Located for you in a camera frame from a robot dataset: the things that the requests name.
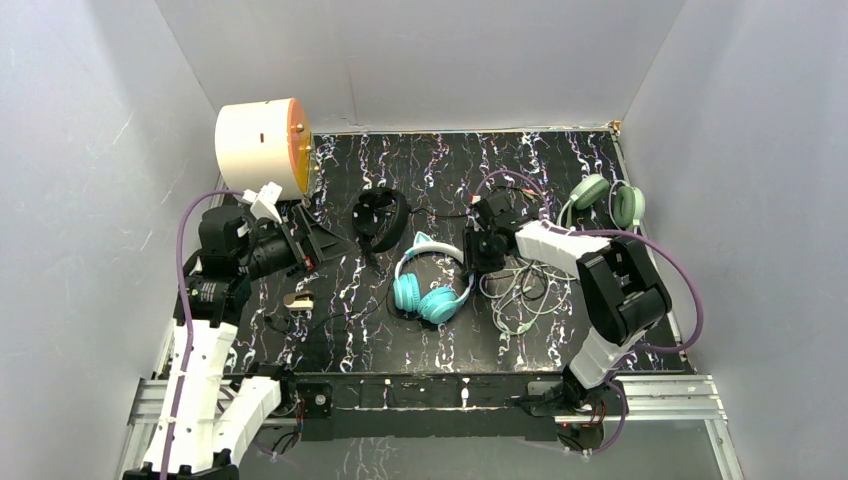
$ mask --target cable connector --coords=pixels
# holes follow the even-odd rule
[[[250,205],[250,213],[259,220],[267,218],[281,224],[283,219],[277,211],[277,202],[283,194],[283,187],[274,182],[268,182],[259,189],[259,193],[253,190],[245,190],[242,200]]]

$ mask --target cat ear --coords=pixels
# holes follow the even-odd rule
[[[418,233],[415,234],[415,240],[412,242],[412,245],[418,245],[419,243],[432,242],[432,241],[433,241],[433,239],[430,238],[430,236],[427,235],[426,233],[418,232]]]

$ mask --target green ear cup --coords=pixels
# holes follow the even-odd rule
[[[606,178],[597,173],[593,173],[580,182],[580,185],[571,192],[571,197],[577,197],[574,200],[573,208],[583,210],[589,208],[596,200],[601,198],[609,190],[609,182]]]
[[[638,226],[645,214],[645,196],[636,187],[623,186],[615,192],[612,220],[619,228],[630,230]]]

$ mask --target white cylinder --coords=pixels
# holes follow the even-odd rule
[[[281,200],[306,194],[311,174],[312,132],[295,98],[227,105],[215,124],[215,156],[233,190],[258,192],[274,182]]]

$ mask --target black marble surface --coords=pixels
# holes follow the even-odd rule
[[[316,137],[321,165],[320,192],[312,212],[321,224],[353,239],[350,211],[366,186],[388,186],[403,192],[412,208],[438,214],[464,213],[483,177],[509,168],[537,181],[559,211],[570,190],[590,173],[609,180],[622,178],[611,134],[607,132],[523,132],[450,134],[372,134]],[[489,185],[513,185],[500,178]],[[581,228],[610,228],[606,199],[591,210],[575,212]],[[275,275],[254,282],[238,337],[228,359],[228,371],[241,372],[251,362],[288,362],[297,372],[514,372],[560,371],[579,349],[588,331],[580,286],[557,282],[544,307],[550,309],[521,337],[501,334],[492,323],[492,302],[479,293],[445,325],[435,328],[415,320],[397,319],[383,300],[393,268],[412,244],[416,231],[462,248],[464,218],[436,218],[419,213],[400,244],[367,260],[355,244],[342,258],[330,261],[299,280]],[[405,272],[417,273],[422,297],[435,286],[464,285],[458,265],[442,256],[421,256]],[[489,285],[503,291],[509,279]],[[315,309],[292,318],[290,333],[269,328],[264,317],[284,328],[288,315],[283,295],[301,289],[315,292]],[[344,314],[327,322],[329,315]],[[530,314],[512,304],[504,309],[512,328]],[[650,331],[647,341],[674,343],[667,321]],[[626,368],[643,371],[686,370],[677,355],[635,354]]]

